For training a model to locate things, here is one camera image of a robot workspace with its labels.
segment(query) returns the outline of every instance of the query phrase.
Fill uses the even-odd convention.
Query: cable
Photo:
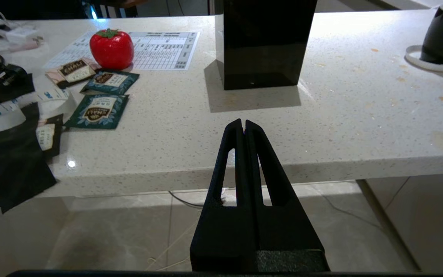
[[[170,16],[170,8],[168,7],[168,0],[165,0],[165,4],[167,4],[168,15]]]
[[[179,7],[181,8],[182,16],[186,16],[186,15],[184,14],[184,11],[182,10],[181,0],[177,0],[177,3],[179,4]]]
[[[180,202],[186,204],[189,207],[193,207],[196,209],[202,209],[203,205],[198,205],[198,204],[193,204],[193,203],[189,203],[185,200],[180,199],[179,197],[175,196],[174,193],[172,193],[172,191],[168,191],[170,193],[170,195],[172,195],[172,197],[174,197],[175,199],[179,200]]]

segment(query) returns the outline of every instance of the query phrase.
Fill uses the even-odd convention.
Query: white tape
[[[59,114],[70,116],[76,109],[76,101],[67,91],[54,89],[45,93],[28,93],[0,104],[0,132],[22,124],[26,118],[21,108],[35,102],[41,120]]]
[[[412,45],[406,49],[405,59],[421,68],[426,70],[433,70],[443,72],[443,65],[438,65],[437,63],[429,63],[426,61],[420,60],[421,55],[421,45]]]

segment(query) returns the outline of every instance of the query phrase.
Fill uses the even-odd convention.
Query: tile floor
[[[412,271],[356,182],[294,186],[326,250],[332,271]],[[194,204],[205,190],[174,192]],[[267,190],[264,199],[270,203]],[[234,205],[235,190],[224,191]],[[49,269],[191,270],[189,246],[201,209],[167,192],[76,199],[49,259]]]

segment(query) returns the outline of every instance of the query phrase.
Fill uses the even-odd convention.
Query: red strawberry
[[[100,30],[90,39],[90,50],[95,61],[103,68],[123,70],[134,57],[131,37],[118,30]]]

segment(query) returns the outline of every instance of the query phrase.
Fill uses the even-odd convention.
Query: charger
[[[8,31],[5,35],[6,39],[14,44],[27,44],[30,42],[38,42],[42,39],[39,30],[25,27],[17,27]]]

